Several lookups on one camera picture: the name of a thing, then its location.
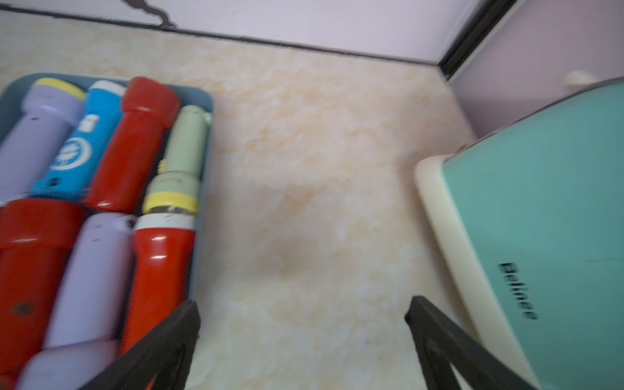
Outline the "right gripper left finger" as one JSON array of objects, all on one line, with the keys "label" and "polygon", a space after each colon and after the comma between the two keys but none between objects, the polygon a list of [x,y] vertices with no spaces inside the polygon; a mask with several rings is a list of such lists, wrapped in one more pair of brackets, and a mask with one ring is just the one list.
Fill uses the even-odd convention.
[{"label": "right gripper left finger", "polygon": [[200,328],[198,305],[194,301],[183,302],[130,351],[82,388],[183,390]]}]

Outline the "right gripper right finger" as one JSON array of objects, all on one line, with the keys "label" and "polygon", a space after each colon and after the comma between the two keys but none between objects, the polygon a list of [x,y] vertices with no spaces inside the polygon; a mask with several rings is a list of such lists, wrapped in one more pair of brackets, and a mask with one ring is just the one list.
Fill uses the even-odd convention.
[{"label": "right gripper right finger", "polygon": [[424,296],[405,315],[429,389],[461,388],[457,371],[474,389],[533,389]]}]

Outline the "purple flashlight yellow rim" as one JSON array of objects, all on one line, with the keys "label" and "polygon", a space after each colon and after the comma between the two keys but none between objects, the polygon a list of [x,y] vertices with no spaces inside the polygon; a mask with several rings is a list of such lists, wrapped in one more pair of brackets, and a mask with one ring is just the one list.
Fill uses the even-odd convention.
[{"label": "purple flashlight yellow rim", "polygon": [[78,389],[115,361],[116,332],[131,273],[129,214],[94,214],[71,252],[43,350],[22,370],[19,389]]}]

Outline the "pale green flashlight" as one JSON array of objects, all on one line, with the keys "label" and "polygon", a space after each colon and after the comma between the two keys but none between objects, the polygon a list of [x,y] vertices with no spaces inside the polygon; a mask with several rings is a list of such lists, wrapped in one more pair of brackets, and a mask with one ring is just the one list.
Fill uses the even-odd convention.
[{"label": "pale green flashlight", "polygon": [[142,205],[145,214],[198,214],[211,124],[211,113],[200,106],[180,109],[159,162],[158,175],[147,187]]}]

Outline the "red flashlight front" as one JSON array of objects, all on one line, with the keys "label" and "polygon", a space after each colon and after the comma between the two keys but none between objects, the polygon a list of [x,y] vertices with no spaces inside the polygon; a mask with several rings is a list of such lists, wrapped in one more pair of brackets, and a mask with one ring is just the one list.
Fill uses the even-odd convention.
[{"label": "red flashlight front", "polygon": [[1,388],[9,389],[37,354],[85,209],[45,198],[1,210]]}]

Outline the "blue flashlight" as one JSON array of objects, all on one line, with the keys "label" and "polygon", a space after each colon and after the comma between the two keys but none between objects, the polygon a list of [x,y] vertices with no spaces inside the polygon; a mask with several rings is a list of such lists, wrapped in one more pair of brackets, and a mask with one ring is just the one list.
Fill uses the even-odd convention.
[{"label": "blue flashlight", "polygon": [[95,172],[123,116],[127,88],[113,81],[96,81],[86,94],[84,116],[71,132],[45,175],[30,190],[34,198],[67,202],[86,197]]}]

